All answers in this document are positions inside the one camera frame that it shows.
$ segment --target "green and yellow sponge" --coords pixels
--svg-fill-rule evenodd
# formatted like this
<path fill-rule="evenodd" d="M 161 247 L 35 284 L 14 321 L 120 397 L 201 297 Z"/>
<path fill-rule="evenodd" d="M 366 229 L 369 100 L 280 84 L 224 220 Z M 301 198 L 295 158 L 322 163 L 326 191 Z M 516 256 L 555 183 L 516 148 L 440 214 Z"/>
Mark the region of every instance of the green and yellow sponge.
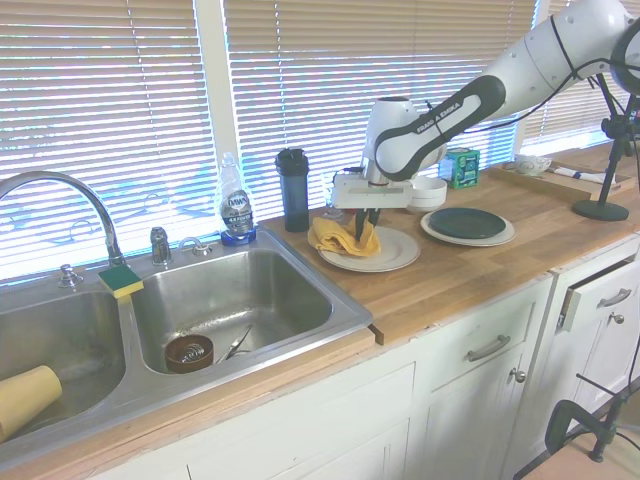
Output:
<path fill-rule="evenodd" d="M 144 285 L 140 277 L 126 265 L 117 265 L 98 273 L 102 284 L 113 293 L 115 298 L 131 295 L 142 290 Z"/>

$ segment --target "window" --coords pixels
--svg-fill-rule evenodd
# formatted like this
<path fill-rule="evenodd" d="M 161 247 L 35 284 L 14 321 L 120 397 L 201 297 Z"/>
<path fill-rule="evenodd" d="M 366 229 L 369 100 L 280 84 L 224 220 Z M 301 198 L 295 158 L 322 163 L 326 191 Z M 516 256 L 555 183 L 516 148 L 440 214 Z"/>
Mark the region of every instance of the window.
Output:
<path fill-rule="evenodd" d="M 621 1 L 631 15 L 640 14 L 640 0 Z M 571 1 L 550 0 L 548 15 L 558 13 L 569 4 Z M 610 74 L 605 77 L 611 93 L 626 107 L 629 94 Z M 609 117 L 609 109 L 600 89 L 592 89 L 589 82 L 579 82 L 527 119 L 521 152 L 543 155 L 609 141 L 600 129 L 600 123 L 606 117 Z"/>
<path fill-rule="evenodd" d="M 282 212 L 275 155 L 304 148 L 322 174 L 358 165 L 376 98 L 419 111 L 449 97 L 531 28 L 535 0 L 224 0 L 239 155 L 258 218 Z M 483 166 L 509 159 L 515 126 L 461 135 Z"/>
<path fill-rule="evenodd" d="M 216 162 L 192 0 L 0 0 L 0 179 L 88 184 L 121 247 L 211 233 Z M 89 203 L 28 184 L 0 202 L 0 278 L 106 257 Z"/>

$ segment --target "black tumbler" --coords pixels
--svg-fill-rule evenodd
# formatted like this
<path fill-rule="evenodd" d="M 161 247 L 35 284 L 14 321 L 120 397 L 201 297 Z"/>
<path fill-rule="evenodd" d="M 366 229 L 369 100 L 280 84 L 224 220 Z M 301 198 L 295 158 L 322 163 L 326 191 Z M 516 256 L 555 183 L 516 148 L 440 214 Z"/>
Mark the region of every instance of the black tumbler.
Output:
<path fill-rule="evenodd" d="M 276 157 L 284 205 L 284 228 L 287 232 L 309 230 L 307 174 L 309 160 L 300 148 L 282 150 Z"/>

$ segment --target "stainless steel sink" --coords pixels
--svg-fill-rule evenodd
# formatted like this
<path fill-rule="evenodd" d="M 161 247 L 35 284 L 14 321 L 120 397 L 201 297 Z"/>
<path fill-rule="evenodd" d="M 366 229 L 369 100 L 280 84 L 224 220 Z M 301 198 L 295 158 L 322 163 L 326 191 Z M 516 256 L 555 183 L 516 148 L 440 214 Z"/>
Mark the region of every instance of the stainless steel sink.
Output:
<path fill-rule="evenodd" d="M 173 252 L 127 259 L 144 290 L 118 301 L 92 266 L 69 293 L 56 276 L 0 287 L 0 379 L 41 364 L 61 378 L 63 396 L 0 445 L 0 472 L 90 434 L 152 412 L 340 338 L 371 314 L 272 232 L 206 257 Z M 164 347 L 207 335 L 220 357 L 247 327 L 244 355 L 197 372 L 168 374 Z"/>
<path fill-rule="evenodd" d="M 80 293 L 0 314 L 0 380 L 48 365 L 62 395 L 16 436 L 93 407 L 124 377 L 118 304 L 102 292 Z"/>
<path fill-rule="evenodd" d="M 157 372 L 167 343 L 197 333 L 213 341 L 214 360 L 247 330 L 243 350 L 320 327 L 331 303 L 279 254 L 254 250 L 160 273 L 133 295 L 142 354 Z"/>

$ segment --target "plate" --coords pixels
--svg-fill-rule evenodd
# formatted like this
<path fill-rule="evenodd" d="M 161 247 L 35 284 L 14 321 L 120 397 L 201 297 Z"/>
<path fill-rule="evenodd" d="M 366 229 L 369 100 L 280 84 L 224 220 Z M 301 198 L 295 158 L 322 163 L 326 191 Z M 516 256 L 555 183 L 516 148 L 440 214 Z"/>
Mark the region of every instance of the plate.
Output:
<path fill-rule="evenodd" d="M 319 250 L 318 253 L 336 267 L 362 273 L 397 270 L 415 262 L 420 256 L 418 243 L 406 233 L 386 227 L 376 227 L 376 233 L 381 251 L 373 257 L 340 255 L 324 250 Z"/>
<path fill-rule="evenodd" d="M 499 216 L 476 208 L 444 208 L 431 216 L 429 225 L 447 237 L 474 240 L 495 237 L 506 227 Z"/>
<path fill-rule="evenodd" d="M 472 238 L 456 238 L 450 237 L 448 235 L 443 235 L 431 228 L 429 224 L 430 217 L 438 212 L 427 213 L 420 220 L 420 226 L 422 229 L 427 232 L 427 234 L 431 235 L 433 238 L 437 238 L 438 240 L 442 240 L 443 242 L 453 243 L 456 245 L 464 245 L 467 247 L 495 247 L 496 245 L 503 245 L 505 243 L 510 242 L 514 238 L 516 238 L 516 229 L 513 227 L 513 224 L 502 217 L 501 218 L 505 223 L 505 229 L 500 232 L 498 235 L 491 238 L 480 238 L 480 239 L 472 239 Z"/>

